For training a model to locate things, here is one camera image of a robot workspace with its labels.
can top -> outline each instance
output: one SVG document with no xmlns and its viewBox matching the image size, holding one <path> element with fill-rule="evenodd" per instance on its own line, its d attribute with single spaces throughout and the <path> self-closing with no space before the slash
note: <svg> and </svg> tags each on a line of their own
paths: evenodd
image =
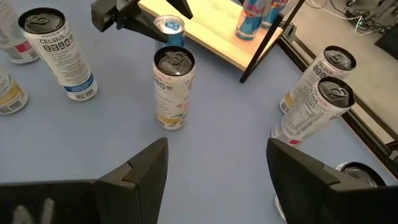
<svg viewBox="0 0 398 224">
<path fill-rule="evenodd" d="M 178 34 L 185 30 L 184 21 L 173 15 L 158 16 L 154 24 L 165 34 Z"/>
<path fill-rule="evenodd" d="M 356 67 L 354 56 L 341 47 L 329 46 L 323 54 L 329 63 L 341 70 L 350 71 Z"/>
<path fill-rule="evenodd" d="M 18 24 L 21 29 L 31 34 L 48 34 L 65 24 L 62 12 L 51 8 L 36 8 L 23 13 Z"/>
<path fill-rule="evenodd" d="M 386 186 L 386 183 L 376 171 L 360 162 L 348 162 L 340 171 L 372 187 Z"/>
<path fill-rule="evenodd" d="M 155 53 L 154 63 L 164 74 L 177 77 L 191 72 L 195 66 L 195 59 L 187 49 L 169 46 Z"/>
<path fill-rule="evenodd" d="M 319 80 L 319 92 L 332 105 L 349 108 L 354 105 L 354 93 L 351 87 L 335 77 L 325 77 Z"/>
</svg>

celsius can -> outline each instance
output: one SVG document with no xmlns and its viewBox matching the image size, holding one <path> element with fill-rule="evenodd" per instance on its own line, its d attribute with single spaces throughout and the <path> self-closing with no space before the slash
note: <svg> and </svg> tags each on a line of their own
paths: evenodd
<svg viewBox="0 0 398 224">
<path fill-rule="evenodd" d="M 279 12 L 286 6 L 287 2 L 288 0 L 273 0 L 271 3 L 271 9 L 262 20 L 261 27 L 270 28 Z"/>
<path fill-rule="evenodd" d="M 31 9 L 19 17 L 18 23 L 69 98 L 83 101 L 95 95 L 97 83 L 62 12 Z"/>
<path fill-rule="evenodd" d="M 156 41 L 156 51 L 167 46 L 184 47 L 185 24 L 181 18 L 172 15 L 158 16 L 154 24 L 160 31 L 169 36 L 169 41 L 166 44 Z"/>
<path fill-rule="evenodd" d="M 345 49 L 336 46 L 325 48 L 280 101 L 280 109 L 284 113 L 288 112 L 321 78 L 331 76 L 342 80 L 351 73 L 355 66 L 354 56 Z"/>
<path fill-rule="evenodd" d="M 245 0 L 236 25 L 236 35 L 244 40 L 252 40 L 260 27 L 262 18 L 271 8 L 272 0 Z"/>
<path fill-rule="evenodd" d="M 13 63 L 29 63 L 39 56 L 21 34 L 17 24 L 18 16 L 8 0 L 0 0 L 0 48 Z"/>
<path fill-rule="evenodd" d="M 351 87 L 335 77 L 322 78 L 283 116 L 271 136 L 296 146 L 353 105 Z"/>
<path fill-rule="evenodd" d="M 336 170 L 349 175 L 355 179 L 363 181 L 372 187 L 386 186 L 381 176 L 372 168 L 360 162 L 345 162 L 336 167 Z M 280 217 L 286 221 L 285 214 L 280 206 L 278 196 L 275 195 L 275 205 Z"/>
<path fill-rule="evenodd" d="M 27 93 L 0 68 L 0 114 L 19 111 L 26 105 L 27 100 Z"/>
<path fill-rule="evenodd" d="M 153 67 L 157 121 L 168 130 L 181 128 L 188 114 L 195 59 L 187 49 L 169 46 L 155 53 Z"/>
</svg>

blue and silver can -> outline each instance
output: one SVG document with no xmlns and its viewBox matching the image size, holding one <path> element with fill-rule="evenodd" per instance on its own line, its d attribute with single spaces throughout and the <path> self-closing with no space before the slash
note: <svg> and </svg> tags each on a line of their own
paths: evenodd
<svg viewBox="0 0 398 224">
<path fill-rule="evenodd" d="M 236 35 L 252 40 L 260 28 L 262 18 L 271 8 L 272 0 L 245 0 L 236 26 Z"/>
<path fill-rule="evenodd" d="M 184 47 L 185 24 L 181 18 L 172 15 L 158 16 L 156 17 L 154 24 L 160 29 L 160 31 L 169 35 L 169 41 L 166 44 L 156 41 L 156 51 L 162 47 L 168 46 Z"/>
<path fill-rule="evenodd" d="M 289 0 L 273 0 L 271 3 L 270 11 L 264 16 L 261 27 L 270 28 L 272 23 L 275 21 L 278 13 L 286 6 Z"/>
</svg>

red bull can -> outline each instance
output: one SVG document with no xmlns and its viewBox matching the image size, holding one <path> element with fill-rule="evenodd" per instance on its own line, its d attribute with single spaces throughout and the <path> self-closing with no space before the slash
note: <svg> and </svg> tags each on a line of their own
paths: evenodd
<svg viewBox="0 0 398 224">
<path fill-rule="evenodd" d="M 289 0 L 273 0 L 271 2 L 271 9 L 262 20 L 261 27 L 267 29 L 270 28 L 279 12 L 286 6 L 288 1 Z"/>
<path fill-rule="evenodd" d="M 260 28 L 262 18 L 271 9 L 272 0 L 245 0 L 236 26 L 236 35 L 252 40 Z"/>
</svg>

aluminum can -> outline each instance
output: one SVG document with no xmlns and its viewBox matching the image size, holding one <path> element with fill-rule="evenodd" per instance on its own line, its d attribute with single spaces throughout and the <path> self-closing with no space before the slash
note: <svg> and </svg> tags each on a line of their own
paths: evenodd
<svg viewBox="0 0 398 224">
<path fill-rule="evenodd" d="M 381 176 L 369 166 L 360 162 L 345 162 L 336 167 L 336 170 L 347 174 L 355 179 L 363 181 L 372 187 L 386 186 Z M 282 207 L 280 206 L 278 196 L 275 195 L 275 205 L 280 217 L 286 221 Z"/>
<path fill-rule="evenodd" d="M 176 130 L 185 124 L 195 74 L 195 59 L 187 49 L 169 46 L 154 56 L 156 117 L 165 129 Z"/>
<path fill-rule="evenodd" d="M 331 76 L 343 80 L 355 67 L 355 58 L 347 50 L 337 46 L 325 48 L 280 101 L 280 109 L 288 112 L 321 78 Z"/>
<path fill-rule="evenodd" d="M 184 47 L 185 24 L 181 18 L 173 15 L 158 16 L 154 24 L 160 31 L 169 36 L 169 41 L 166 44 L 156 40 L 156 51 L 167 46 Z"/>
<path fill-rule="evenodd" d="M 0 114 L 11 114 L 22 109 L 28 94 L 18 83 L 0 68 Z"/>
<path fill-rule="evenodd" d="M 354 103 L 353 90 L 345 82 L 335 77 L 322 78 L 283 116 L 271 136 L 296 146 Z"/>
<path fill-rule="evenodd" d="M 31 9 L 19 17 L 18 23 L 70 99 L 84 101 L 95 95 L 98 85 L 62 12 Z"/>
<path fill-rule="evenodd" d="M 271 9 L 272 0 L 245 0 L 236 25 L 236 35 L 244 40 L 252 40 L 260 28 L 262 18 Z"/>
<path fill-rule="evenodd" d="M 271 9 L 262 20 L 261 27 L 270 28 L 279 12 L 286 6 L 288 1 L 289 0 L 273 0 L 271 2 Z"/>
<path fill-rule="evenodd" d="M 12 63 L 29 63 L 37 60 L 35 49 L 21 34 L 18 27 L 18 15 L 8 0 L 0 0 L 0 48 Z"/>
</svg>

